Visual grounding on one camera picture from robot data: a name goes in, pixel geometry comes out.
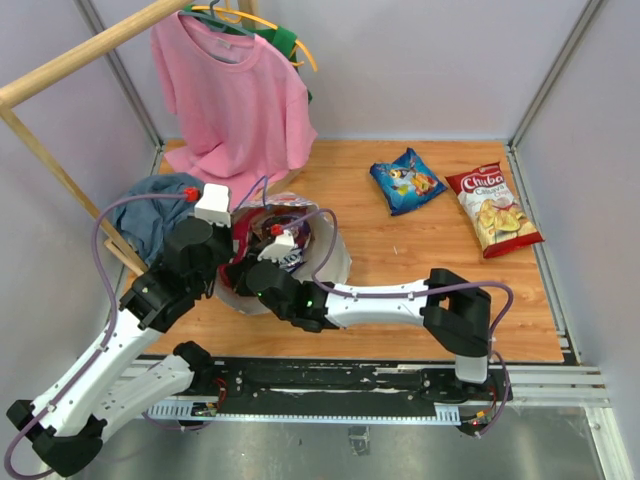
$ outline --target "chiba logo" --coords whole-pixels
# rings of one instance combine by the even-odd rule
[[[493,172],[481,170],[481,172],[482,173],[472,173],[462,179],[460,184],[465,192],[473,193],[476,188],[491,188],[504,182],[504,177],[500,169],[495,169]]]

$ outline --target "wooden rod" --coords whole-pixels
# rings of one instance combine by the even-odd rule
[[[0,100],[13,108],[158,23],[192,0],[157,0],[59,57],[0,88]]]
[[[238,10],[251,15],[258,15],[258,0],[238,0]],[[242,26],[244,28],[256,28],[256,22],[250,18],[242,19]]]
[[[104,246],[107,247],[107,250],[109,250],[111,253],[113,253],[113,255],[118,260],[120,260],[122,263],[124,263],[125,267],[127,267],[129,270],[131,270],[135,274],[136,277],[139,277],[140,275],[142,275],[144,273],[143,270],[140,270],[138,268],[137,264],[132,262],[129,257],[127,257],[124,253],[122,253],[122,251],[118,248],[118,246],[115,243],[113,243],[113,240],[111,240],[110,238],[107,238],[104,241]]]
[[[13,133],[27,146],[31,152],[38,157],[45,167],[53,174],[54,177],[73,195],[84,209],[89,212],[93,218],[98,218],[100,210],[96,207],[89,197],[80,189],[67,172],[60,166],[58,161],[53,157],[51,152],[36,138],[36,136],[22,123],[22,120],[9,108],[0,101],[0,117],[6,122]],[[147,270],[147,266],[140,257],[133,251],[127,241],[122,238],[120,233],[106,219],[100,224],[105,233],[113,240],[118,248],[131,259],[131,261],[143,272]]]

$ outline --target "chips bag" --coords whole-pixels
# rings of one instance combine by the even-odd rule
[[[500,162],[446,179],[473,223],[484,258],[543,241],[509,190]]]
[[[447,189],[413,148],[393,163],[374,163],[369,173],[380,185],[391,215],[420,208]]]

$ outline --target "orange hanger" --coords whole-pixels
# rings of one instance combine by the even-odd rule
[[[273,30],[277,30],[278,29],[278,26],[275,23],[271,23],[268,20],[265,20],[265,19],[260,18],[260,17],[256,17],[255,15],[251,15],[250,13],[239,12],[238,10],[232,10],[231,8],[229,8],[229,0],[225,0],[225,5],[226,5],[226,8],[213,7],[213,9],[216,11],[218,16],[220,17],[220,20],[223,20],[223,21],[229,22],[229,23],[239,23],[242,18],[248,18],[249,20],[253,20],[254,22],[257,22],[257,23],[260,23],[262,25],[265,25],[265,26],[267,26],[267,27],[269,27],[269,28],[271,28]],[[202,10],[209,11],[209,7],[207,5],[194,5],[191,8],[191,11],[194,11],[194,12],[202,11]],[[237,18],[230,19],[227,16],[220,15],[221,12],[222,13],[228,13],[228,14],[231,14],[231,15],[236,15]],[[313,55],[311,55],[311,52],[309,51],[309,49],[300,40],[296,40],[296,44],[293,47],[293,50],[291,50],[291,53],[289,54],[289,58],[291,58],[291,56],[293,55],[293,53],[296,51],[296,49],[298,47],[300,48],[300,50],[302,50],[304,55],[309,60],[309,63],[311,64],[311,68],[313,68],[313,71],[317,72],[318,71],[318,65],[316,64],[316,61],[313,58]],[[304,62],[291,62],[291,64],[294,67],[299,67],[301,65],[304,65]]]

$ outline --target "white wall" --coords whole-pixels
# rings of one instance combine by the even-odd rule
[[[583,359],[640,475],[640,3],[609,1],[519,147]]]
[[[73,2],[0,5],[0,84],[90,36]],[[148,174],[153,147],[104,60],[16,108],[100,207]],[[48,388],[88,346],[107,298],[91,260],[92,220],[0,122],[0,450],[15,429],[4,412]],[[121,270],[105,255],[112,279]],[[16,467],[34,473],[28,442]],[[8,478],[4,470],[0,478]]]
[[[93,3],[112,25],[149,1]],[[305,66],[302,75],[321,136],[506,139],[585,3],[261,0],[259,11],[298,33],[318,62],[318,73]],[[160,133],[179,136],[148,34],[119,52]]]

